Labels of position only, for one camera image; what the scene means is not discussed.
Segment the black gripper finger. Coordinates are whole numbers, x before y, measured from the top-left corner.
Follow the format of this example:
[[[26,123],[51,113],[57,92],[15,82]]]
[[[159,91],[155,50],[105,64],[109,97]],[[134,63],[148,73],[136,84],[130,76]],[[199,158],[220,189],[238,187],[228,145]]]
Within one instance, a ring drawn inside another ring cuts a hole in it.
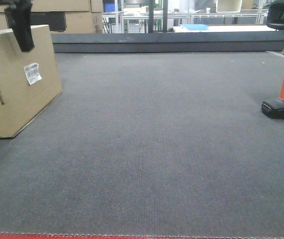
[[[8,27],[12,29],[22,52],[30,52],[34,48],[31,33],[32,0],[9,0],[4,9]]]

